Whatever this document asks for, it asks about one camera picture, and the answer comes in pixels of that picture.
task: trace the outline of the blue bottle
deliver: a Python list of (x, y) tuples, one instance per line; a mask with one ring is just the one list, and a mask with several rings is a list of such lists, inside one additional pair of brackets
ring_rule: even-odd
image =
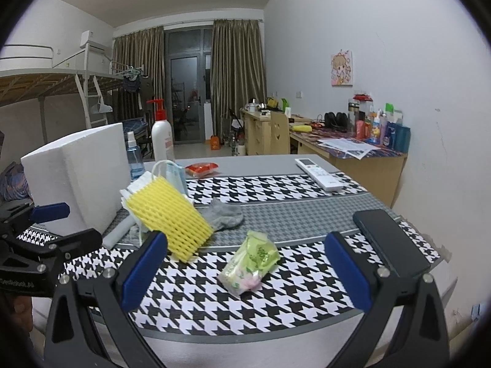
[(131, 181), (134, 181), (145, 173), (145, 166), (143, 165), (140, 147), (137, 145), (137, 141), (134, 139), (134, 133), (132, 131), (128, 133), (128, 149), (126, 150), (126, 153), (130, 165)]

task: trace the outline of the yellow mesh sponge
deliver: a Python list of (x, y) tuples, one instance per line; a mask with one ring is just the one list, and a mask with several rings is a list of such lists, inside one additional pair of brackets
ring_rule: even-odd
[(167, 236), (168, 249), (183, 262), (213, 234), (194, 206), (163, 177), (131, 195), (127, 205), (150, 230)]

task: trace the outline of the spray bottle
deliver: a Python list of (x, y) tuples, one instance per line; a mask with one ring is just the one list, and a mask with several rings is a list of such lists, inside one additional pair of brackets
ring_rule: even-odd
[(167, 115), (164, 110), (163, 99), (153, 99), (147, 103), (156, 104), (155, 124), (152, 127), (152, 145), (155, 155), (155, 161), (175, 160), (174, 144), (172, 142), (172, 127), (167, 121)]

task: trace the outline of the curtain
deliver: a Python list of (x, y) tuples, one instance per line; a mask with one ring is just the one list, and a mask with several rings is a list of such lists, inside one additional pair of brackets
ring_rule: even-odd
[(249, 99), (266, 102), (266, 77), (258, 21), (215, 21), (211, 68), (213, 130), (228, 136), (223, 122)]
[[(144, 65), (144, 73), (152, 78), (155, 98), (164, 97), (164, 29), (155, 27), (117, 37), (114, 41), (113, 60), (134, 67)], [(142, 117), (138, 95), (120, 89), (114, 102), (116, 121)]]

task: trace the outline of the red bag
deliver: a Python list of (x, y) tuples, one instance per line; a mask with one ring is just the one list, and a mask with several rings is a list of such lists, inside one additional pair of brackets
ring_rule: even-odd
[(186, 167), (186, 173), (195, 178), (202, 178), (214, 173), (217, 169), (218, 165), (216, 163), (195, 163)]

